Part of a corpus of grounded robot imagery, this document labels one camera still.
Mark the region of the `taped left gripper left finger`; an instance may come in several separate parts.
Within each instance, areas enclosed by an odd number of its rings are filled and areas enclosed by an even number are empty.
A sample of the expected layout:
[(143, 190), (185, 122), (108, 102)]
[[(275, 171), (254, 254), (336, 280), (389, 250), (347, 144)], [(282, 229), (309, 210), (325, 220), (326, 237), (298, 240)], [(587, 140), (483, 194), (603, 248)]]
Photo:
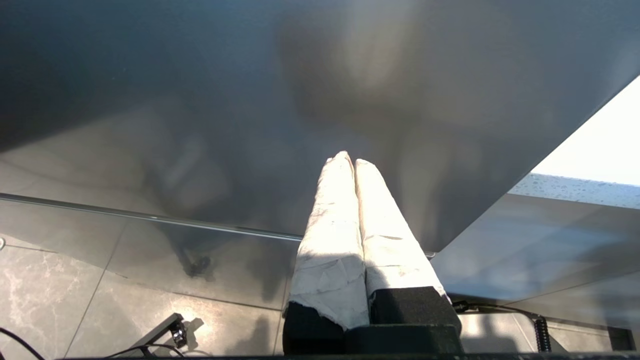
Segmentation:
[(324, 163), (283, 312), (285, 354), (342, 354), (347, 332), (370, 325), (354, 164)]

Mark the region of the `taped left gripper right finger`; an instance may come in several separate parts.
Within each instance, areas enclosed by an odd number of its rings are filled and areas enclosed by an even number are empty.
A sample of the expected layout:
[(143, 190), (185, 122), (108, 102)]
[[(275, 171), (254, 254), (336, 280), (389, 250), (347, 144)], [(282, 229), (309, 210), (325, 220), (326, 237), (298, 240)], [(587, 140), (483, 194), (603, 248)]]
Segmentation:
[(371, 324), (461, 328), (434, 267), (372, 162), (356, 161), (355, 186)]

